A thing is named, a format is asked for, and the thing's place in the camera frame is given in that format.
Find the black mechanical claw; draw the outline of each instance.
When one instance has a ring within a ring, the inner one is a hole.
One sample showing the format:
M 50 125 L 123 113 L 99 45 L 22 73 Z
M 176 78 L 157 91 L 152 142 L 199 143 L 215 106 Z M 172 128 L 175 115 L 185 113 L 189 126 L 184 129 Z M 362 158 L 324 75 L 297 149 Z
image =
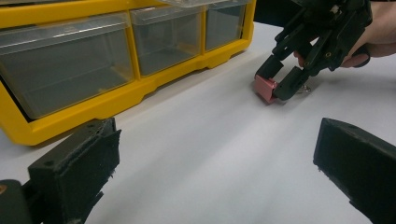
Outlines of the black mechanical claw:
M 275 38 L 276 47 L 255 76 L 256 91 L 269 103 L 288 100 L 322 69 L 338 68 L 365 27 L 372 22 L 369 0 L 301 0 L 302 8 Z M 294 51 L 304 57 L 304 68 L 295 66 L 276 83 L 273 78 Z

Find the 3d printed part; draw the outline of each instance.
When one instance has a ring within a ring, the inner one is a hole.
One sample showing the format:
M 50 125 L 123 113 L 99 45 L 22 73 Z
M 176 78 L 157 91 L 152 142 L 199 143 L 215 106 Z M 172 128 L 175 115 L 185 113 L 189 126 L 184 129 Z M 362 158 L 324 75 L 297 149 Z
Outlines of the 3d printed part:
M 119 139 L 114 119 L 94 120 L 31 164 L 25 185 L 0 181 L 0 223 L 84 223 L 120 163 Z
M 342 121 L 323 119 L 314 164 L 376 224 L 396 223 L 396 147 Z

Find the yellow storage cabinet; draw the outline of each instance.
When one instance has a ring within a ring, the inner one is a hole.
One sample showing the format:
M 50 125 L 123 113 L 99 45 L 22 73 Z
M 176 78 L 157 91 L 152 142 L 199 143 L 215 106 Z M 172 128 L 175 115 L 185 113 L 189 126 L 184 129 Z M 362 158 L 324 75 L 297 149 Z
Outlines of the yellow storage cabinet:
M 194 70 L 227 62 L 253 33 L 255 0 L 236 2 L 0 6 L 0 127 L 14 143 L 36 145 L 114 116 Z M 223 22 L 234 28 L 226 38 L 214 33 Z

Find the black plastic part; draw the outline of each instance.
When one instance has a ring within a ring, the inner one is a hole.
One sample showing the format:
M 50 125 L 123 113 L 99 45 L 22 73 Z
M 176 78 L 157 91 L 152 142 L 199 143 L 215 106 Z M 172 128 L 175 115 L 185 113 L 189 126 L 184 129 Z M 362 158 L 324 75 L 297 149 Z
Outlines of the black plastic part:
M 32 224 L 21 183 L 0 180 L 0 224 Z
M 314 164 L 374 224 L 396 223 L 396 147 L 342 121 L 323 119 Z
M 292 0 L 296 4 L 302 7 L 314 8 L 319 13 L 326 13 L 329 11 L 329 8 L 332 8 L 339 0 Z
M 283 39 L 279 39 L 276 47 L 273 49 L 274 55 L 280 61 L 285 60 L 295 50 L 302 49 L 302 55 L 308 54 L 308 51 L 311 50 L 311 48 L 305 48 L 309 45 L 309 42 L 306 40 L 314 36 L 312 29 L 304 24 L 300 24 L 294 28 L 293 33 L 285 36 Z
M 284 27 L 300 10 L 290 0 L 257 0 L 254 21 Z
M 272 78 L 274 77 L 280 69 L 283 67 L 283 63 L 274 55 L 271 55 L 257 70 L 256 75 L 259 75 L 263 78 Z
M 361 46 L 360 48 L 358 48 L 358 49 L 352 54 L 352 57 L 353 57 L 353 56 L 356 56 L 356 55 L 360 55 L 360 54 L 365 54 L 365 55 L 367 55 L 369 58 L 368 58 L 366 61 L 364 61 L 364 62 L 362 62 L 362 63 L 360 63 L 360 64 L 358 64 L 358 65 L 355 65 L 355 66 L 353 66 L 353 67 L 360 68 L 360 67 L 363 67 L 364 65 L 366 65 L 367 63 L 370 62 L 371 54 L 370 54 L 370 51 L 366 48 L 366 46 L 363 45 L 363 46 Z
M 40 224 L 47 215 L 47 209 L 44 207 L 44 198 L 42 194 L 33 188 L 30 180 L 22 186 L 22 190 L 32 222 L 34 224 Z
M 306 74 L 298 67 L 293 67 L 288 75 L 274 89 L 274 96 L 280 100 L 289 100 L 308 80 Z
M 299 48 L 297 48 L 297 51 L 303 58 L 306 58 L 311 50 L 312 45 L 308 42 L 304 42 Z
M 47 208 L 45 224 L 85 222 L 120 163 L 119 138 L 114 119 L 95 120 L 29 166 Z

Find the finger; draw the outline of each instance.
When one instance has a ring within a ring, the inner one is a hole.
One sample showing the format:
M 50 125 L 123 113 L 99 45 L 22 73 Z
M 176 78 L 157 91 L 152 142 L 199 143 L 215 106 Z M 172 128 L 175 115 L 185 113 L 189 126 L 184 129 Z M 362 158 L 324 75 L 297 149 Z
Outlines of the finger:
M 305 61 L 303 56 L 301 56 L 301 54 L 299 52 L 297 52 L 297 51 L 294 51 L 293 55 L 294 55 L 294 57 L 297 58 L 298 64 L 300 65 L 300 67 L 303 67 L 304 66 L 304 61 Z
M 341 64 L 341 67 L 345 67 L 345 68 L 354 67 L 361 63 L 364 63 L 368 59 L 369 59 L 369 56 L 367 54 L 358 54 L 358 55 L 344 61 Z
M 373 57 L 385 57 L 396 53 L 396 43 L 379 45 L 369 44 L 367 45 L 367 49 Z
M 361 35 L 361 37 L 358 39 L 358 41 L 356 41 L 355 45 L 352 47 L 352 49 L 349 51 L 348 55 L 345 57 L 343 64 L 346 61 L 349 61 L 350 59 L 352 59 L 352 57 L 353 57 L 352 55 L 356 52 L 356 50 L 368 42 L 368 40 L 370 39 L 370 36 L 372 35 L 372 32 L 373 32 L 372 30 L 373 30 L 373 24 L 370 24 L 369 26 L 367 26 L 365 28 L 364 33 Z

